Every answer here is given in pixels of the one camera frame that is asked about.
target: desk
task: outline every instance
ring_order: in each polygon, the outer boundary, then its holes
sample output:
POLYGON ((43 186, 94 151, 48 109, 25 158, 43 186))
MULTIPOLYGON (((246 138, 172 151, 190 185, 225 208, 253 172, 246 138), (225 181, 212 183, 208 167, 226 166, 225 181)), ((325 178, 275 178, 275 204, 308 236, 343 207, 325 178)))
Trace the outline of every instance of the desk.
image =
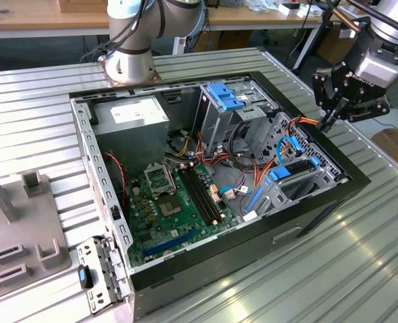
MULTIPOLYGON (((307 117, 319 117, 311 89, 266 52, 220 50, 155 63, 164 80, 260 71, 307 117)), ((2 297, 0 322, 131 321, 125 306, 92 318, 76 271, 75 247, 104 228, 68 93, 106 86, 97 63, 0 72, 0 183, 31 169, 51 179, 72 259, 65 271, 2 297)), ((370 185, 303 238, 139 322, 398 322, 398 165, 350 124, 326 136, 370 185)))
MULTIPOLYGON (((108 34, 106 13, 61 13, 55 0, 0 0, 2 15, 0 38, 84 36, 108 34)), ((260 30, 301 28, 303 19, 279 11, 256 13, 247 7, 209 8, 211 30, 260 30)), ((321 18, 308 18, 305 28, 314 28, 308 40, 317 34, 321 18)), ((175 38, 173 54, 183 53, 184 38, 175 38)))

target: circuit board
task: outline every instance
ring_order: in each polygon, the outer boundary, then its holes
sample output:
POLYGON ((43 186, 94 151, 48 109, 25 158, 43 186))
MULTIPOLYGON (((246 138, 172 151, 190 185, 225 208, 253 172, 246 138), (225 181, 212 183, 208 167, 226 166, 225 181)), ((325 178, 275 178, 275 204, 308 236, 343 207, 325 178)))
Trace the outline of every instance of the circuit board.
MULTIPOLYGON (((201 179, 207 193, 211 194, 209 187, 213 182, 205 167, 197 165, 193 171, 201 179)), ((156 200, 152 198, 150 186, 144 175, 130 181, 128 185, 130 192, 137 193, 131 194, 130 200, 129 228, 133 236, 133 245, 128 249, 128 256, 132 267, 161 256, 168 256, 189 244, 238 224, 233 212, 224 202, 214 205, 226 217, 216 224, 206 223, 178 172, 176 168, 170 170, 176 187, 174 194, 163 194, 156 200), (171 245, 159 252, 150 252, 164 244, 171 245)))

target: ram slot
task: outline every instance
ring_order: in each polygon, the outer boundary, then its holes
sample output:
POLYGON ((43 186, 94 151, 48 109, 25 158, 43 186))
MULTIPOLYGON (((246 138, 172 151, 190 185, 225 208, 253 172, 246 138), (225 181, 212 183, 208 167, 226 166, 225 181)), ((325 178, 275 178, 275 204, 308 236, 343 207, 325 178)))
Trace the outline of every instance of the ram slot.
POLYGON ((204 189, 194 170, 182 170, 179 177, 206 225, 213 224, 215 220, 221 221, 220 212, 204 189))

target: red wire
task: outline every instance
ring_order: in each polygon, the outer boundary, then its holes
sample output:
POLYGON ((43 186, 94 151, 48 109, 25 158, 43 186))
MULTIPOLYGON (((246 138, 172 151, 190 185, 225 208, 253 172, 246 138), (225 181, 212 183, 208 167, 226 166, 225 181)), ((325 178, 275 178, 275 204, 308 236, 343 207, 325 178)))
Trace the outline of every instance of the red wire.
POLYGON ((125 188, 125 177, 124 177, 124 171, 123 171, 123 166, 121 165, 121 163, 115 158, 114 155, 112 155, 111 153, 105 153, 107 156, 109 156, 110 158, 112 158, 115 163, 117 163, 119 171, 121 172, 121 179, 123 181, 123 207, 125 207, 125 199, 127 198, 127 190, 125 188))

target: aluminum table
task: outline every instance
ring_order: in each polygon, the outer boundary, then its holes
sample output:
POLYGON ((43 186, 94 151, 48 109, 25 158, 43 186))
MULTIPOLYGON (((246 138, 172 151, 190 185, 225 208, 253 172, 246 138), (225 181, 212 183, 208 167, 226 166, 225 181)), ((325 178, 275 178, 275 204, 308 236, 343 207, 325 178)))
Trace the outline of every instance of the aluminum table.
MULTIPOLYGON (((260 71, 308 117, 311 90, 266 52, 158 57, 163 79, 260 71)), ((129 322, 125 306, 90 317, 75 247, 102 233, 67 93, 106 87, 90 63, 0 72, 0 183, 51 179, 71 268, 0 299, 0 322, 129 322)), ((372 183, 315 231, 148 317, 150 322, 398 322, 398 165, 349 124, 327 134, 372 183)))

